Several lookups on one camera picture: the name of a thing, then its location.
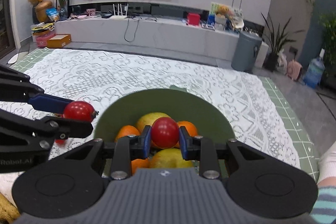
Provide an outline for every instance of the orange box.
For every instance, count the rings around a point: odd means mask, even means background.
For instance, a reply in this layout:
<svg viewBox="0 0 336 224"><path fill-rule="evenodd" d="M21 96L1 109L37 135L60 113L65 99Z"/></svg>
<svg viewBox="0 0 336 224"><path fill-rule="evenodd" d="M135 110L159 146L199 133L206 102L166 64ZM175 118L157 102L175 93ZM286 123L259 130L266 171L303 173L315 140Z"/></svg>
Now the orange box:
<svg viewBox="0 0 336 224"><path fill-rule="evenodd" d="M62 48L71 42L70 34L58 34L47 40L48 48Z"/></svg>

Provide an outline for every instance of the blue wall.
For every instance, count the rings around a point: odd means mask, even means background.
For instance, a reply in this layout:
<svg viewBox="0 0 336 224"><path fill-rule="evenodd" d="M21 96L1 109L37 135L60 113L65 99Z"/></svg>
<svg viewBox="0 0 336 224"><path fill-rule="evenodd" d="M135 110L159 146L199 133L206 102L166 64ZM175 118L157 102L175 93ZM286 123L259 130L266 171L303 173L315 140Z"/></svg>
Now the blue wall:
<svg viewBox="0 0 336 224"><path fill-rule="evenodd" d="M322 47L322 27L319 24L319 15L336 12L336 0L315 0L315 7L311 17L309 30L303 44L298 62L303 67L309 65L310 60L317 57Z"/></svg>

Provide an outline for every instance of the green bowl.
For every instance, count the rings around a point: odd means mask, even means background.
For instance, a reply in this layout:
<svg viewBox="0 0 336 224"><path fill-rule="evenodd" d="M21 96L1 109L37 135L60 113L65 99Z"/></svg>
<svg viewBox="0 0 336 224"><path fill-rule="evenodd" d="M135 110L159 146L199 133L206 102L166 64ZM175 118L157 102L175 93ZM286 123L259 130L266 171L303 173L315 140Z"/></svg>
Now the green bowl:
<svg viewBox="0 0 336 224"><path fill-rule="evenodd" d="M233 129L225 116L212 104L185 91L148 89L126 95L114 102L98 120L95 138L113 142L121 127L135 125L137 120L151 112L163 112L176 122L192 122L198 134L215 143L226 143L234 138ZM220 161L223 175L224 161Z"/></svg>

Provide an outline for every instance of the blue water jug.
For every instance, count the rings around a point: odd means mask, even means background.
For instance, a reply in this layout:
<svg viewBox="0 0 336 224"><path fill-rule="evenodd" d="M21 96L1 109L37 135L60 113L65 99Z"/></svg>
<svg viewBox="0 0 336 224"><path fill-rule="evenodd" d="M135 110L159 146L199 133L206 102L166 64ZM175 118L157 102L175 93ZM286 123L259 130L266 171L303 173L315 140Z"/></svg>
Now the blue water jug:
<svg viewBox="0 0 336 224"><path fill-rule="evenodd" d="M321 50L320 56L314 58L308 67L306 74L303 77L303 81L306 85L315 89L316 86L320 83L325 66L323 64L324 49Z"/></svg>

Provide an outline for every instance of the trash can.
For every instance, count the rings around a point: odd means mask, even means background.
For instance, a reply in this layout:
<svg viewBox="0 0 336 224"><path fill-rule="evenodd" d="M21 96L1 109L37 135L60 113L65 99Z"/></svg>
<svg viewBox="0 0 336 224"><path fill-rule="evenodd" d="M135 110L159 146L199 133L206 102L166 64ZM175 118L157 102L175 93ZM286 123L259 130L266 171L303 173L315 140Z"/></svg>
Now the trash can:
<svg viewBox="0 0 336 224"><path fill-rule="evenodd" d="M238 71L250 72L257 59L262 38L254 33L241 32L231 67Z"/></svg>

